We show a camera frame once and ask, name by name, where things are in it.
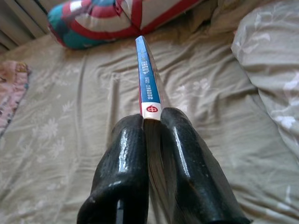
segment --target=bedsheet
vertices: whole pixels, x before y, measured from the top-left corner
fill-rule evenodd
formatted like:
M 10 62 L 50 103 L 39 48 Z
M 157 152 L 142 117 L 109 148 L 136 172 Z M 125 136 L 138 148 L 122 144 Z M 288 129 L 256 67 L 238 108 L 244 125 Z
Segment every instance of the bedsheet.
M 299 222 L 299 164 L 233 56 L 233 34 L 192 33 L 184 20 L 146 35 L 172 106 L 220 163 L 254 224 Z M 85 51 L 50 36 L 0 60 L 32 68 L 0 139 L 0 222 L 73 224 L 122 117 L 139 112 L 133 38 Z M 164 224 L 149 207 L 149 224 Z

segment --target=pillow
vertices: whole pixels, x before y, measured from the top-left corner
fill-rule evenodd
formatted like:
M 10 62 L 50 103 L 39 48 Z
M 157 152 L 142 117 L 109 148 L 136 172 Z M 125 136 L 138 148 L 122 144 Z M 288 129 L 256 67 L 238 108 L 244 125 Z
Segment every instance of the pillow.
M 240 23 L 232 51 L 286 145 L 299 158 L 299 1 L 257 8 Z
M 84 49 L 149 33 L 203 0 L 73 0 L 48 14 L 62 45 Z
M 233 32 L 241 19 L 255 8 L 274 0 L 218 0 L 211 18 L 210 35 Z

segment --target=pink blanket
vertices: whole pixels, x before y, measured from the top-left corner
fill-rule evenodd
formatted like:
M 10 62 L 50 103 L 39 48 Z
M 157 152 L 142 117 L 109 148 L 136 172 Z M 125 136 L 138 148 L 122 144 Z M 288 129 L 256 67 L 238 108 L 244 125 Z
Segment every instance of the pink blanket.
M 28 66 L 22 62 L 0 63 L 0 136 L 8 124 L 28 88 Z

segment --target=bed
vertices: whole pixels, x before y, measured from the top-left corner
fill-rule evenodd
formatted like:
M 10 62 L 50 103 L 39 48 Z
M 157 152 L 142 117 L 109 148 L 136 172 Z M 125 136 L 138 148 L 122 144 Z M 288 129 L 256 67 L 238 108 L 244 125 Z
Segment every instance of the bed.
M 253 11 L 258 1 L 248 2 L 205 1 L 145 38 L 171 105 L 206 141 L 248 218 L 297 224 L 299 4 Z M 0 222 L 75 223 L 113 126 L 139 113 L 134 38 L 74 51 L 47 35 L 4 60 L 32 74 L 0 139 Z M 280 91 L 287 82 L 292 91 Z M 166 223 L 151 205 L 148 223 Z

